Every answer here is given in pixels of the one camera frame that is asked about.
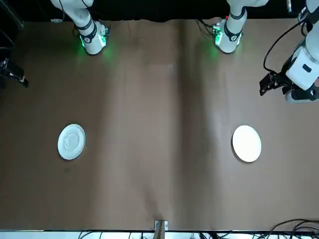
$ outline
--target white plate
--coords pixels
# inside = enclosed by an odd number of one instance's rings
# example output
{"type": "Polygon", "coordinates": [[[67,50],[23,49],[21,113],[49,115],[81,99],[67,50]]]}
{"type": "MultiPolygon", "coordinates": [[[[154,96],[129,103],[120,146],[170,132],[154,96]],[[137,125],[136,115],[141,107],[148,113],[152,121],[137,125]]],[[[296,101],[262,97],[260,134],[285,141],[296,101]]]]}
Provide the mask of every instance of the white plate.
{"type": "Polygon", "coordinates": [[[58,151],[62,158],[71,160],[78,157],[85,145],[85,132],[78,124],[65,127],[58,140],[58,151]]]}
{"type": "Polygon", "coordinates": [[[260,156],[260,137],[250,126],[239,126],[233,134],[232,144],[237,156],[245,162],[254,162],[260,156]]]}

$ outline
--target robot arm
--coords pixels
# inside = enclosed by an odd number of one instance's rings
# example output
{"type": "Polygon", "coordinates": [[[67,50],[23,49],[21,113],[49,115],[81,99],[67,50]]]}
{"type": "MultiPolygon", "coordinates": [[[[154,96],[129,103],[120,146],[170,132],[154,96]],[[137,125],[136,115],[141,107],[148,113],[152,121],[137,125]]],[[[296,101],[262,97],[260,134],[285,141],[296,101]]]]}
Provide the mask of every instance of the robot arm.
{"type": "Polygon", "coordinates": [[[315,101],[319,88],[315,81],[319,77],[319,2],[307,0],[306,21],[310,31],[285,62],[280,73],[269,73],[260,82],[260,95],[271,89],[282,87],[286,100],[291,103],[315,101]]]}
{"type": "Polygon", "coordinates": [[[263,6],[268,0],[227,0],[230,13],[227,20],[220,23],[221,33],[215,44],[225,53],[233,52],[239,44],[242,29],[247,19],[247,6],[263,6]]]}
{"type": "Polygon", "coordinates": [[[80,33],[82,45],[87,53],[96,55],[106,46],[109,30],[98,21],[93,21],[86,9],[87,6],[92,6],[93,0],[83,1],[51,0],[55,7],[64,11],[72,19],[80,33]]]}

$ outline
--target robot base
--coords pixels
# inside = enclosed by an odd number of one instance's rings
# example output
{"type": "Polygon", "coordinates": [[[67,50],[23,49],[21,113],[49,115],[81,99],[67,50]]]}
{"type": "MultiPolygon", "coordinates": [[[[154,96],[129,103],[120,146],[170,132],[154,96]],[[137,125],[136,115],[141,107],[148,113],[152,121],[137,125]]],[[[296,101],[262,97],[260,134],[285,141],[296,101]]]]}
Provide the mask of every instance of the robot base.
{"type": "Polygon", "coordinates": [[[98,54],[107,45],[107,39],[109,36],[109,29],[105,25],[99,23],[98,21],[94,21],[94,24],[97,27],[97,32],[90,43],[86,42],[85,37],[80,36],[82,46],[90,55],[98,54]]]}

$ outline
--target green led light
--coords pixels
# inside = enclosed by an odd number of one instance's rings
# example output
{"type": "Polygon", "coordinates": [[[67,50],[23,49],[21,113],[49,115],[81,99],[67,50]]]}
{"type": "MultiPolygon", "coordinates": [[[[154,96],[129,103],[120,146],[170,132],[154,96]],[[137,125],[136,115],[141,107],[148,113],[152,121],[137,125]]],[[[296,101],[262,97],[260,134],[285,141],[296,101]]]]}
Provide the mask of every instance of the green led light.
{"type": "Polygon", "coordinates": [[[239,45],[239,42],[240,42],[240,39],[241,39],[241,35],[242,35],[242,33],[238,37],[237,45],[239,45]]]}
{"type": "Polygon", "coordinates": [[[100,36],[100,35],[98,35],[98,37],[99,37],[99,40],[101,42],[101,45],[106,46],[106,38],[104,36],[100,36]]]}
{"type": "Polygon", "coordinates": [[[80,39],[81,39],[81,42],[82,42],[82,46],[85,48],[85,45],[84,45],[84,42],[83,42],[81,36],[80,36],[80,39]]]}
{"type": "Polygon", "coordinates": [[[222,37],[223,37],[223,33],[222,33],[222,32],[220,32],[218,35],[216,35],[216,37],[215,37],[215,44],[216,44],[217,46],[219,46],[222,37]]]}

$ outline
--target black cable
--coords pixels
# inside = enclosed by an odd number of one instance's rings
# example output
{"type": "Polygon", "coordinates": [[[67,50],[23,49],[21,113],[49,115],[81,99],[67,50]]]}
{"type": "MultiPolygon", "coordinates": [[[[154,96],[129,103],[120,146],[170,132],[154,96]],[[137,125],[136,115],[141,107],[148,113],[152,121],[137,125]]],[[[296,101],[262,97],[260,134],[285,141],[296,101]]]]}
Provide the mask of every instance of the black cable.
{"type": "Polygon", "coordinates": [[[219,238],[219,239],[224,238],[225,236],[227,236],[227,235],[231,234],[232,232],[233,232],[233,231],[229,231],[228,233],[226,233],[225,235],[222,235],[221,237],[220,237],[220,236],[218,236],[218,238],[219,238]]]}
{"type": "Polygon", "coordinates": [[[203,20],[199,19],[197,20],[198,22],[200,22],[206,29],[206,31],[210,34],[210,35],[213,35],[213,32],[212,31],[209,31],[209,29],[212,28],[211,25],[207,24],[206,22],[204,22],[203,20]]]}
{"type": "Polygon", "coordinates": [[[11,40],[11,38],[0,28],[0,32],[6,37],[6,39],[9,40],[9,42],[14,45],[13,41],[11,40]]]}
{"type": "Polygon", "coordinates": [[[206,38],[207,36],[212,36],[212,34],[211,34],[211,32],[209,32],[208,31],[208,33],[207,32],[204,32],[203,31],[203,29],[200,27],[200,25],[199,25],[199,21],[198,20],[196,20],[196,24],[197,24],[197,26],[198,26],[198,29],[199,29],[199,31],[200,31],[200,34],[204,37],[204,38],[206,38]]]}
{"type": "Polygon", "coordinates": [[[64,19],[65,19],[65,12],[64,12],[64,8],[63,8],[63,5],[62,5],[61,0],[59,0],[59,2],[60,2],[61,8],[62,8],[62,12],[63,12],[62,21],[64,21],[64,19]]]}
{"type": "Polygon", "coordinates": [[[78,239],[80,239],[80,238],[81,238],[82,233],[83,233],[83,232],[81,232],[81,233],[80,233],[80,235],[79,235],[78,239]]]}
{"type": "Polygon", "coordinates": [[[304,37],[307,36],[307,34],[305,34],[305,32],[304,32],[305,24],[306,24],[306,22],[304,22],[304,23],[302,24],[302,26],[301,26],[301,35],[304,36],[304,37]]]}
{"type": "Polygon", "coordinates": [[[198,21],[199,21],[200,23],[202,23],[204,26],[211,27],[211,25],[207,24],[207,23],[204,22],[202,19],[199,19],[198,21]]]}
{"type": "Polygon", "coordinates": [[[275,75],[277,74],[276,71],[271,70],[271,69],[269,69],[269,68],[266,67],[266,60],[267,60],[267,57],[268,57],[269,53],[270,53],[271,50],[274,48],[274,46],[277,44],[277,42],[280,41],[281,38],[283,38],[288,32],[290,32],[291,30],[293,30],[294,28],[296,28],[298,25],[300,25],[301,23],[305,22],[305,20],[306,20],[306,19],[304,19],[304,20],[302,20],[302,21],[296,23],[296,24],[293,25],[291,28],[289,28],[287,31],[285,31],[280,37],[278,37],[278,39],[277,39],[277,40],[274,42],[274,44],[270,47],[270,49],[268,50],[268,52],[266,53],[266,56],[265,56],[265,58],[264,58],[264,64],[263,64],[263,65],[264,65],[264,68],[265,68],[266,71],[269,71],[269,72],[271,72],[271,73],[273,73],[273,74],[275,74],[275,75]]]}
{"type": "Polygon", "coordinates": [[[299,227],[299,228],[296,228],[296,231],[298,231],[299,229],[301,228],[304,228],[304,229],[313,229],[313,230],[316,230],[319,232],[319,229],[318,228],[314,228],[314,227],[307,227],[307,226],[303,226],[303,227],[299,227]]]}
{"type": "Polygon", "coordinates": [[[89,234],[91,234],[91,233],[93,233],[93,232],[94,232],[94,231],[88,232],[88,233],[86,233],[85,235],[83,235],[81,238],[80,238],[80,236],[79,236],[79,239],[82,239],[82,238],[86,237],[87,235],[89,235],[89,234]]]}
{"type": "Polygon", "coordinates": [[[81,0],[81,1],[85,5],[86,8],[89,8],[89,6],[87,6],[86,3],[83,0],[81,0]]]}
{"type": "Polygon", "coordinates": [[[283,224],[287,224],[287,223],[291,223],[291,222],[299,222],[301,221],[300,223],[298,223],[295,227],[294,227],[294,230],[293,230],[293,233],[290,234],[290,239],[292,239],[293,236],[296,236],[295,235],[295,232],[296,232],[296,228],[298,228],[299,225],[302,225],[303,223],[317,223],[319,224],[319,221],[316,221],[316,220],[308,220],[308,219],[291,219],[291,220],[287,220],[287,221],[284,221],[282,223],[279,223],[277,225],[275,225],[273,228],[271,228],[271,230],[269,231],[269,233],[267,233],[267,237],[266,239],[269,239],[270,235],[272,234],[272,232],[279,226],[283,225],[283,224]]]}

